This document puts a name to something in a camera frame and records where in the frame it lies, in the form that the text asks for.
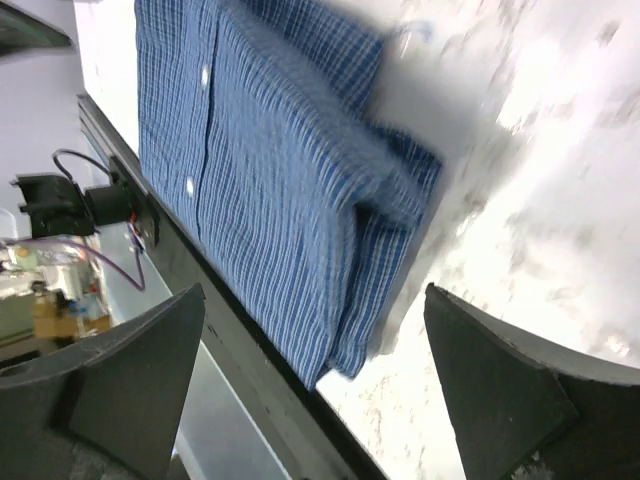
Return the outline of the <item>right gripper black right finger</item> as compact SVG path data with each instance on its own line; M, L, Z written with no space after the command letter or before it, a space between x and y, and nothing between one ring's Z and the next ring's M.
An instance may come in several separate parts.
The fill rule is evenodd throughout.
M424 320L469 479L636 479L639 371L430 284Z

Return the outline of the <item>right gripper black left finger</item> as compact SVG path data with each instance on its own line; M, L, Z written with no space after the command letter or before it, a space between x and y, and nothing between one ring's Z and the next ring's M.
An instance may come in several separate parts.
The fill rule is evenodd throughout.
M1 373L4 479L163 479L205 319L195 284Z

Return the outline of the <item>blue checkered long sleeve shirt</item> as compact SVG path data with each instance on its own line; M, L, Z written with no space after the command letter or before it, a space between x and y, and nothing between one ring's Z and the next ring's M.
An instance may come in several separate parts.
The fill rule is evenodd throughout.
M138 1L139 160L307 387L354 377L441 164L365 113L384 39L320 1Z

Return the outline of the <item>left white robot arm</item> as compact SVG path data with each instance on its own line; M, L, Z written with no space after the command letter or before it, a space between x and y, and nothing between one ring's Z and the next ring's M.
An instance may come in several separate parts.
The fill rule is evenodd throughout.
M11 185L22 194L19 210L29 217L34 239L89 237L134 214L134 196L123 182L82 190L65 176L40 174L18 176Z

